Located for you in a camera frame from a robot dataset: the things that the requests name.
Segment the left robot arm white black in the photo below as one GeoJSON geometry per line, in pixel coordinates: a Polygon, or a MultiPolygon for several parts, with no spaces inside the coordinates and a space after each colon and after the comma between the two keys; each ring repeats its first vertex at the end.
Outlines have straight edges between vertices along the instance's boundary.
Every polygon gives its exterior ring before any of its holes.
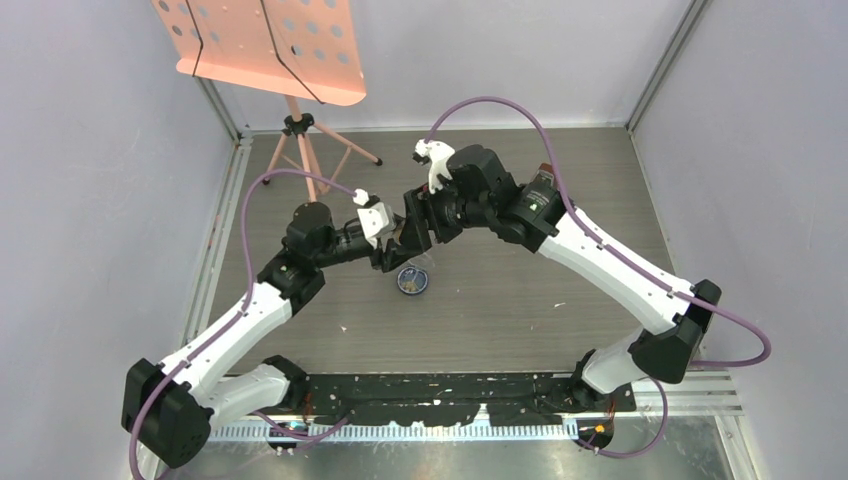
{"type": "Polygon", "coordinates": [[[267,407],[298,412],[310,387],[299,366],[280,355],[233,380],[225,374],[261,339],[297,315],[323,288],[324,268],[366,259],[382,272],[428,250],[430,219],[415,197],[393,213],[369,197],[350,223],[336,227],[327,205],[300,205],[282,249],[257,274],[243,297],[214,325],[158,363],[145,358],[128,371],[122,426],[130,458],[146,447],[172,469],[192,460],[210,434],[267,407]]]}

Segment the blue round pill box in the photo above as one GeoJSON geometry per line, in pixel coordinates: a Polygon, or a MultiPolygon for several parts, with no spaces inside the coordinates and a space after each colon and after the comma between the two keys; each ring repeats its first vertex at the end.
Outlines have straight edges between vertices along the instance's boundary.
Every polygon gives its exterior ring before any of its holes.
{"type": "Polygon", "coordinates": [[[399,291],[406,296],[423,294],[431,284],[430,271],[434,266],[435,261],[429,253],[407,260],[396,275],[399,291]]]}

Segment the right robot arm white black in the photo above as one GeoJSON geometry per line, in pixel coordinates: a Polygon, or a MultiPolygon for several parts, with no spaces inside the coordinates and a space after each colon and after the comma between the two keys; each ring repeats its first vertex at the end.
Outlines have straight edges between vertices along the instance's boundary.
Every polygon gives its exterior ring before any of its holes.
{"type": "Polygon", "coordinates": [[[439,243],[486,228],[579,274],[639,322],[631,335],[577,363],[570,380],[577,406],[596,410],[617,388],[645,378],[682,381],[721,295],[715,284],[681,279],[609,236],[562,194],[550,163],[518,184],[497,154],[479,144],[456,150],[421,139],[412,158],[428,173],[407,195],[409,226],[439,243]]]}

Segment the clear pill bottle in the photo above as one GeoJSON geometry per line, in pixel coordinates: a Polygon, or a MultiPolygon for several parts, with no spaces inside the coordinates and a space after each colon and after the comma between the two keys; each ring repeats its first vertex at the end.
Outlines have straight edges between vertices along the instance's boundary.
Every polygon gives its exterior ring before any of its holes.
{"type": "Polygon", "coordinates": [[[394,240],[396,245],[402,245],[403,244],[403,230],[404,230],[404,226],[399,225],[392,232],[392,239],[394,240]]]}

